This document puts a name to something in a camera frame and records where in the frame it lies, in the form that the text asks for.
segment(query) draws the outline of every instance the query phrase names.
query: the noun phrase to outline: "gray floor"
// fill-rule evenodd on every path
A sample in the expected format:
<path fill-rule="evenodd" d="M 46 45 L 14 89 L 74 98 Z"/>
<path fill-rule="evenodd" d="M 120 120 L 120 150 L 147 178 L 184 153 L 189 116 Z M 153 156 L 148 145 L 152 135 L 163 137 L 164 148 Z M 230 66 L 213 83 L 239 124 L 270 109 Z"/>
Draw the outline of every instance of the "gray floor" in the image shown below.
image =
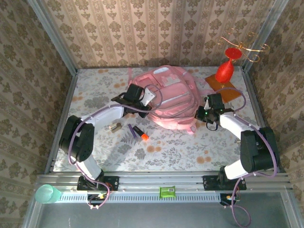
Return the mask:
<path fill-rule="evenodd" d="M 280 194 L 242 194 L 239 204 L 252 217 L 250 228 L 289 228 Z M 107 203 L 44 205 L 38 228 L 235 228 L 231 209 L 215 203 Z M 237 212 L 246 222 L 243 212 Z"/>

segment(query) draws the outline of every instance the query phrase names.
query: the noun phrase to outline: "pink backpack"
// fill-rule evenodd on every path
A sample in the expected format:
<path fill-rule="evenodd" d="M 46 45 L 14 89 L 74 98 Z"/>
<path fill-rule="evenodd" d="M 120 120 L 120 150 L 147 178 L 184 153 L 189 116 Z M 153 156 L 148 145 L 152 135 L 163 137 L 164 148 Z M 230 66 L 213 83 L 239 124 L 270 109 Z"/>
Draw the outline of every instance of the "pink backpack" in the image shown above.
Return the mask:
<path fill-rule="evenodd" d="M 149 72 L 138 75 L 129 83 L 145 87 L 156 85 L 162 93 L 161 106 L 148 118 L 166 129 L 187 130 L 195 133 L 195 112 L 200 104 L 200 94 L 194 77 L 178 66 L 164 65 Z M 156 94 L 150 106 L 156 107 L 161 98 L 159 91 L 150 86 L 149 90 Z"/>

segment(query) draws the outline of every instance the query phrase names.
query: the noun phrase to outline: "wooden board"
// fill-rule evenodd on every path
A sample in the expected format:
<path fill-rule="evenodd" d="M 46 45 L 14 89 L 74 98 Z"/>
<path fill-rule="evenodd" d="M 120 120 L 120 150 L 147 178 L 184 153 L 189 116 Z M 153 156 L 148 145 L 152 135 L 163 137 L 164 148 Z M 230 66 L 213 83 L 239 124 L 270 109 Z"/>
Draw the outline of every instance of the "wooden board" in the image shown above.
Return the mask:
<path fill-rule="evenodd" d="M 235 88 L 231 82 L 228 82 L 225 84 L 219 83 L 215 79 L 215 75 L 211 75 L 211 76 L 207 77 L 205 80 L 214 91 L 217 91 L 217 90 L 219 90 L 221 88 L 225 88 L 225 87 Z M 241 96 L 241 94 L 235 90 L 223 90 L 223 91 L 220 91 L 219 93 L 222 95 L 224 103 L 232 101 L 232 100 L 238 98 L 239 96 Z"/>

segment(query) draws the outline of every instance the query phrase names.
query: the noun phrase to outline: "green cup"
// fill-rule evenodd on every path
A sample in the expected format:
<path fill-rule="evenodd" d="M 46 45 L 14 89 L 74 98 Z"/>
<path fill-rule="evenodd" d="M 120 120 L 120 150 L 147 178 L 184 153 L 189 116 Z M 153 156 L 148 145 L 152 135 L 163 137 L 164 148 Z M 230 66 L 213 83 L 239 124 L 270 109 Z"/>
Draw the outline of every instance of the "green cup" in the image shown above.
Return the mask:
<path fill-rule="evenodd" d="M 60 197 L 61 192 L 49 184 L 42 185 L 35 193 L 35 199 L 39 203 L 55 203 Z"/>

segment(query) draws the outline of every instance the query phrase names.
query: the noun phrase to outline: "orange cap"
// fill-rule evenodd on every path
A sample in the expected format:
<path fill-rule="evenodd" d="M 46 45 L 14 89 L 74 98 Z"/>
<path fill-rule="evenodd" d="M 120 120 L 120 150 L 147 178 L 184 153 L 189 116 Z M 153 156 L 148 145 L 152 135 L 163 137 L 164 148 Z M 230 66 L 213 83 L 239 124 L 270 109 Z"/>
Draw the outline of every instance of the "orange cap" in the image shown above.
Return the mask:
<path fill-rule="evenodd" d="M 142 135 L 142 139 L 143 139 L 143 140 L 148 140 L 148 139 L 149 139 L 149 136 L 147 136 L 146 134 L 143 134 L 143 135 Z"/>

